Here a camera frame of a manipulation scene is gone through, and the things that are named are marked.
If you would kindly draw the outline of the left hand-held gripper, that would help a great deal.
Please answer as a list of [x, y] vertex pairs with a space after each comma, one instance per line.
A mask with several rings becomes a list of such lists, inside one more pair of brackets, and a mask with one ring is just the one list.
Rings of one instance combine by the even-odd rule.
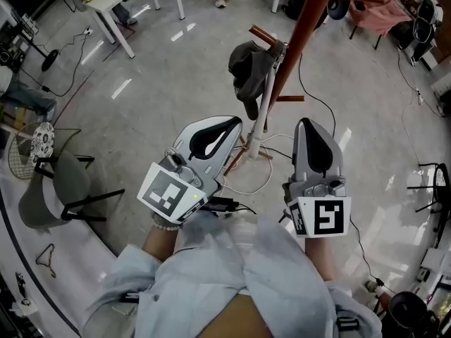
[[184, 223], [219, 191], [216, 177], [242, 131], [237, 116], [216, 115], [187, 125], [153, 162], [137, 199], [170, 223]]

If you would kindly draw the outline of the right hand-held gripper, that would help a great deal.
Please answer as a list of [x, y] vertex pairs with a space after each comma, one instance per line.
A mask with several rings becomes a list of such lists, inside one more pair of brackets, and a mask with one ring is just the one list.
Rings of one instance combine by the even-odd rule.
[[345, 236], [352, 198], [346, 194], [346, 179], [336, 176], [342, 170], [338, 143], [320, 124], [302, 118], [295, 127], [292, 164], [297, 182], [285, 183], [283, 191], [295, 234], [304, 238]]

